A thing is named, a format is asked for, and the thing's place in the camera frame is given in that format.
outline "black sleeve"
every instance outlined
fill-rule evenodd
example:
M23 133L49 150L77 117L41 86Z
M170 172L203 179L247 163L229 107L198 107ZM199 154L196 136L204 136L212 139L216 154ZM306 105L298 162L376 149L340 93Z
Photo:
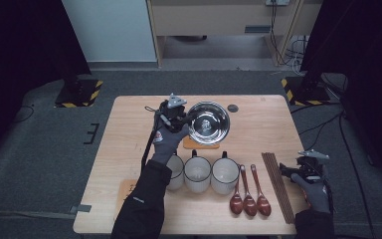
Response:
M172 171L149 160L116 217L111 239L157 239L164 220L164 195Z
M295 217L295 239L334 239L333 217L330 213L304 210Z

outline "bowl rim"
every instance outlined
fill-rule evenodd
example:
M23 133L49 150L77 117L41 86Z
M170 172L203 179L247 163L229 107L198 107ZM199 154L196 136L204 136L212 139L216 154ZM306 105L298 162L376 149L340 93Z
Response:
M194 126L191 125L190 126L190 133L189 133L189 136L194 140L196 141L197 143L199 144L202 144L202 145L215 145L219 142L221 142L223 139L225 139L225 137L228 135L229 133L229 129L231 127L231 120L230 120L230 117L228 115L228 112L218 103L216 102L210 102L210 101L204 101L204 102L200 102L200 103L197 103L196 105L192 106L190 108L190 110L188 111L188 114L189 113L192 113L193 111L195 111L198 107L201 107L201 106L204 106L204 105L208 105L208 106L214 106L216 107L217 109L220 110L220 112L225 116L225 119L226 119L226 123L227 123L227 128L225 128L225 130L223 130L223 133L221 133L220 136L216 137L213 142L205 142L203 140L200 139L200 137L197 137L195 135L195 129L194 129Z

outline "black curtain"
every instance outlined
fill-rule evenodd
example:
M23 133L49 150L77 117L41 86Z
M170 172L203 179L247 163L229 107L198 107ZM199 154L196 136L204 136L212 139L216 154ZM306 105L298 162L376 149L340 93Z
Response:
M62 1L0 0L0 139L28 91L90 73Z
M347 77L347 119L370 162L382 165L382 0L324 0L301 69Z

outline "stainless steel bowl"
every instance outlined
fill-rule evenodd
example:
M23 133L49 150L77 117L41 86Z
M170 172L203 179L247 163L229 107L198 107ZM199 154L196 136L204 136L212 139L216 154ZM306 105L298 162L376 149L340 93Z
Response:
M188 111L188 116L193 116L189 135L200 144L219 143L229 132L228 113L217 103L201 102Z

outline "gray carpet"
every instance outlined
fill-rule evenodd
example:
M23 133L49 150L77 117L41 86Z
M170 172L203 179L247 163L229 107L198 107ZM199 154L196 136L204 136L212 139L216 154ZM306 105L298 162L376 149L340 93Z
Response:
M33 90L26 95L24 107L14 119L16 122L0 143L0 212L52 212L57 213L56 217L73 217L70 208L81 202L117 96L168 96L170 93L179 96L284 96L281 79L292 75L290 72L252 71L94 72L94 77L103 81L95 104L74 109L54 108L62 81ZM298 108L289 106L291 111ZM341 111L341 105L321 106L295 112L292 116L301 132L330 120ZM93 144L85 144L91 139L88 131L95 129L92 123L99 123L97 135ZM359 173L376 238L382 239L382 168L368 163L347 119L342 119L341 125ZM317 133L315 129L300 136L304 147L315 142ZM361 189L339 130L339 118L322 129L313 148L331 157L328 169L336 207L336 233L372 238ZM72 229L73 223L74 219L70 218L1 214L0 239L80 238ZM107 235L85 237L107 238Z

